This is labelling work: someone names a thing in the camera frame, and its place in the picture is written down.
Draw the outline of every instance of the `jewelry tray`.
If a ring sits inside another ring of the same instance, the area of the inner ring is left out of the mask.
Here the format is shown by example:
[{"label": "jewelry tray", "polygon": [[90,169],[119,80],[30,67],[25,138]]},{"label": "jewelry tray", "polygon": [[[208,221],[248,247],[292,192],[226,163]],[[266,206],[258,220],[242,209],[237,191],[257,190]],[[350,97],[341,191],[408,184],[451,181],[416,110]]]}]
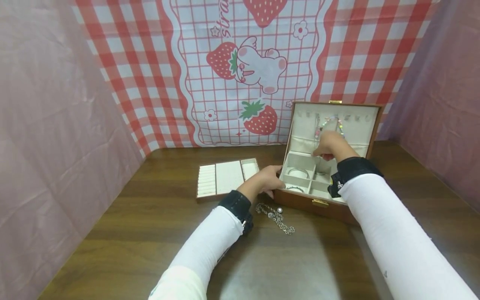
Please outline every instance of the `jewelry tray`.
[{"label": "jewelry tray", "polygon": [[200,166],[197,179],[197,202],[219,201],[258,171],[255,158]]},{"label": "jewelry tray", "polygon": [[321,137],[325,130],[343,132],[355,151],[369,158],[381,115],[378,105],[294,102],[280,174],[286,188],[275,193],[275,202],[354,223],[344,199],[332,198],[327,190],[331,176],[337,172],[336,161],[311,156],[319,143],[316,133]]}]

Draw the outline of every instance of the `green strawberry leaf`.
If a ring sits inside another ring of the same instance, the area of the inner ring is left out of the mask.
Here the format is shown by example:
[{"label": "green strawberry leaf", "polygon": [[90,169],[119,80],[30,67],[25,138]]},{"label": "green strawberry leaf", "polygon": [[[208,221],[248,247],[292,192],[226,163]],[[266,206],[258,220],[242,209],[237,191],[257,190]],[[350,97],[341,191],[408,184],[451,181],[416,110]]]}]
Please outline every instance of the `green strawberry leaf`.
[{"label": "green strawberry leaf", "polygon": [[235,75],[237,73],[237,49],[233,49],[230,54],[230,60],[228,61],[230,64],[230,74]]},{"label": "green strawberry leaf", "polygon": [[251,117],[258,116],[258,113],[264,108],[265,105],[264,103],[260,103],[261,101],[261,99],[252,103],[242,101],[242,104],[244,105],[244,111],[240,114],[240,118],[246,120],[250,119]]}]

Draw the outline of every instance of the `star print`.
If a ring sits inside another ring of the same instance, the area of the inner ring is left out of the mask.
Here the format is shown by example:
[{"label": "star print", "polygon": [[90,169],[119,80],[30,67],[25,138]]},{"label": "star print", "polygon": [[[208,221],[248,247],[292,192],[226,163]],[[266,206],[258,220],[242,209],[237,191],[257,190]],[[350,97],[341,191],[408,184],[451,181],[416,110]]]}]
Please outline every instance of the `star print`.
[{"label": "star print", "polygon": [[213,27],[210,29],[210,33],[212,36],[219,36],[220,35],[220,29],[218,27]]}]

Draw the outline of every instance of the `black cuff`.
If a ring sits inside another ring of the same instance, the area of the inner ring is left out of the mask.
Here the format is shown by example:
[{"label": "black cuff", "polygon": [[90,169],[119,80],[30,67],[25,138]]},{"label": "black cuff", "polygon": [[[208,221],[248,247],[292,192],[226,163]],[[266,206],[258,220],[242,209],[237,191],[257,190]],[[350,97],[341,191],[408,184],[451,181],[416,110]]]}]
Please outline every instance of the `black cuff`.
[{"label": "black cuff", "polygon": [[377,167],[364,157],[349,157],[336,166],[340,175],[340,183],[344,185],[350,179],[362,174],[377,174],[384,176]]},{"label": "black cuff", "polygon": [[243,234],[248,233],[253,228],[252,214],[249,212],[251,205],[250,200],[239,191],[231,191],[218,203],[218,206],[228,209],[240,220],[243,226]]},{"label": "black cuff", "polygon": [[338,191],[349,180],[362,174],[384,176],[375,165],[363,157],[349,157],[337,164],[338,172],[332,175],[332,185],[327,190],[333,198],[340,197]]}]

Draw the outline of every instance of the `fabric wall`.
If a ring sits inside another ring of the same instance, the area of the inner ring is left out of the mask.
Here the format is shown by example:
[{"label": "fabric wall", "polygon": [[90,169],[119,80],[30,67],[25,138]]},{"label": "fabric wall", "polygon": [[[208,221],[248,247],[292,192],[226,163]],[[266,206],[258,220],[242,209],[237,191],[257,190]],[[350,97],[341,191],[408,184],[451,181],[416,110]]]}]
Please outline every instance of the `fabric wall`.
[{"label": "fabric wall", "polygon": [[0,41],[0,299],[36,299],[142,157],[66,1],[1,1]]},{"label": "fabric wall", "polygon": [[385,121],[398,141],[480,212],[480,2],[443,1]]},{"label": "fabric wall", "polygon": [[[285,143],[293,100],[392,103],[437,2],[76,0],[72,8],[145,156]],[[268,126],[245,126],[269,116]]]}]

